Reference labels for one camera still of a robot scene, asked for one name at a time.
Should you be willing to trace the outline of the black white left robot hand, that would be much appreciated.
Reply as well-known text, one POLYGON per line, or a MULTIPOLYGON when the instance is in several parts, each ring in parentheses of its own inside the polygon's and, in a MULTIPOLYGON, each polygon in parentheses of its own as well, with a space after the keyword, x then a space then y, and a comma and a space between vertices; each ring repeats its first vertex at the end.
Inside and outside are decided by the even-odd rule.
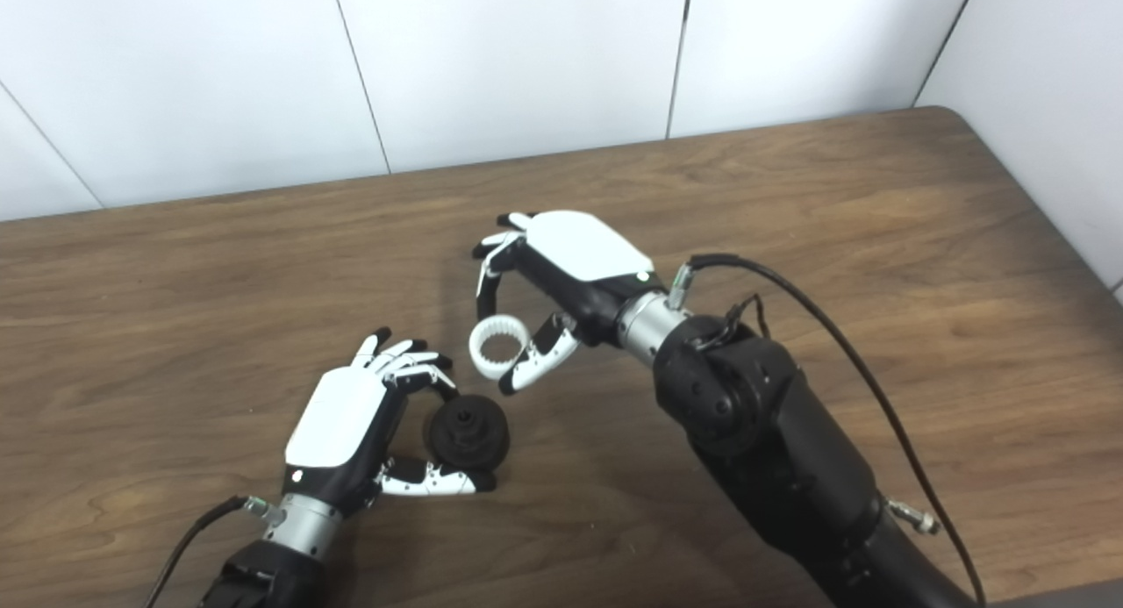
POLYGON ((422 461, 420 477, 386 477, 394 459, 390 442, 404 419, 410 394, 433 389, 459 397, 447 375, 453 361, 430 351, 426 341, 390 343, 383 325, 362 341, 344 367, 320 376, 284 451, 284 496, 311 497, 349 519, 390 487, 405 497, 492 492, 497 477, 477 469, 455 469, 422 461))

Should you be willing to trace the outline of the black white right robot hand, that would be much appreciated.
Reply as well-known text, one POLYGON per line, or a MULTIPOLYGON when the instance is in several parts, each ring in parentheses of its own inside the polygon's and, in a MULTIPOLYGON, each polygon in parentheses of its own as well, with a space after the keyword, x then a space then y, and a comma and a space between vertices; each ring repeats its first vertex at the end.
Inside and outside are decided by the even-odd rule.
POLYGON ((576 210, 509 212, 497 216, 502 232, 472 249, 480 260, 476 315, 497 315, 502 276, 515 272, 557 305, 497 388, 512 396, 558 367, 578 344, 626 347, 626 311, 650 293, 667 289, 652 261, 599 217, 576 210))

